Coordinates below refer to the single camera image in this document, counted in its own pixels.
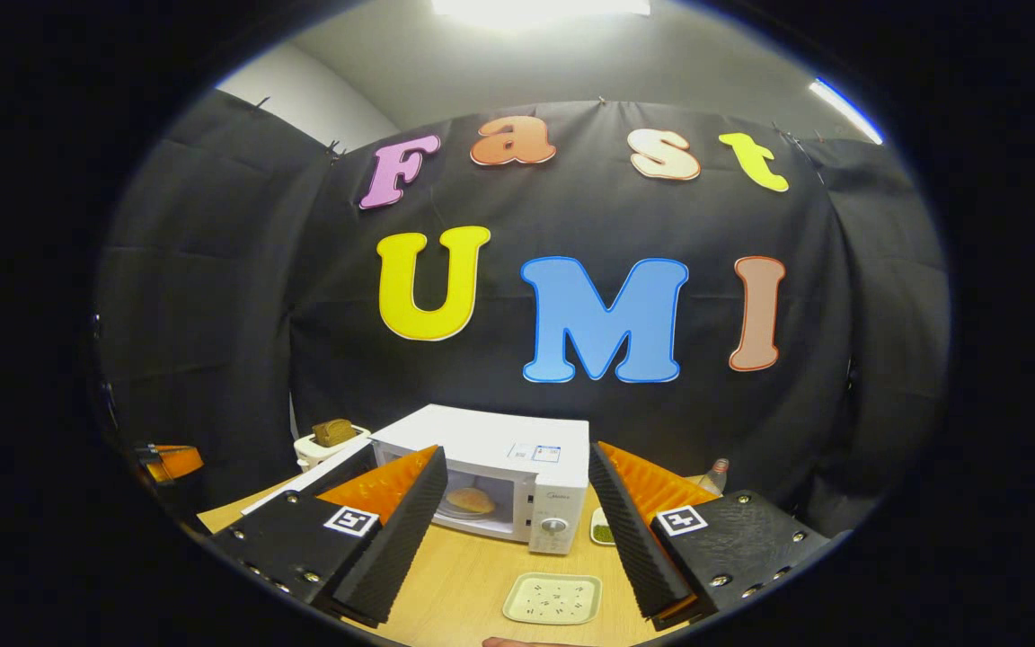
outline bottle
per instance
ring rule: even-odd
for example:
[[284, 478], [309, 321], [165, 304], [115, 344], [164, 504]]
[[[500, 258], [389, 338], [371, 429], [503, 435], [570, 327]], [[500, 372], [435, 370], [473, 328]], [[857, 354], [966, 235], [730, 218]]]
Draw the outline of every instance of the bottle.
[[728, 471], [730, 471], [730, 460], [717, 459], [713, 463], [713, 468], [702, 476], [702, 480], [698, 482], [698, 486], [705, 489], [705, 491], [721, 496], [726, 492], [726, 476], [728, 475]]

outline microwave knob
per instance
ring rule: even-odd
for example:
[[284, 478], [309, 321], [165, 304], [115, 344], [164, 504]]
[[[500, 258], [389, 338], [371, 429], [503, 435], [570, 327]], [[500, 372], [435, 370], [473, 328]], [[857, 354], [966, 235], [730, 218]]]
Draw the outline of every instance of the microwave knob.
[[541, 522], [542, 531], [551, 534], [559, 533], [566, 528], [569, 528], [569, 521], [551, 519]]

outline microwave window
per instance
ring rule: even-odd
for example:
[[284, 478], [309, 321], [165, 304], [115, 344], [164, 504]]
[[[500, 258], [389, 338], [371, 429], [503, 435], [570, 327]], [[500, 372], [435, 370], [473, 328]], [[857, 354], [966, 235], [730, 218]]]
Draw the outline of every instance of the microwave window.
[[460, 524], [512, 533], [514, 483], [449, 470], [445, 496], [437, 514]]

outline letter m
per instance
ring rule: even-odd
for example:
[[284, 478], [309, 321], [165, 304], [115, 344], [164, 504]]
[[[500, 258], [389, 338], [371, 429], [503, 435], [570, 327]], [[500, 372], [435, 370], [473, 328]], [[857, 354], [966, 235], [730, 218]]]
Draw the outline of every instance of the letter m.
[[648, 258], [638, 262], [607, 307], [583, 264], [566, 257], [535, 258], [521, 277], [534, 286], [537, 337], [534, 361], [523, 370], [531, 382], [568, 382], [575, 369], [566, 361], [566, 340], [592, 380], [613, 363], [621, 344], [625, 360], [615, 374], [623, 382], [669, 382], [681, 365], [673, 360], [678, 291], [689, 278], [681, 262]]

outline white microwave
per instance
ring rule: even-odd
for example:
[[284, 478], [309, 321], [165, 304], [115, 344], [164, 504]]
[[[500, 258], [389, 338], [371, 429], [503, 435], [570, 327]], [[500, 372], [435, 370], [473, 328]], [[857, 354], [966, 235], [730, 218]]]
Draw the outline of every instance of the white microwave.
[[428, 405], [369, 437], [379, 466], [441, 445], [446, 495], [476, 488], [492, 511], [466, 510], [443, 497], [434, 523], [529, 543], [530, 552], [564, 555], [583, 524], [589, 484], [589, 422], [527, 418]]

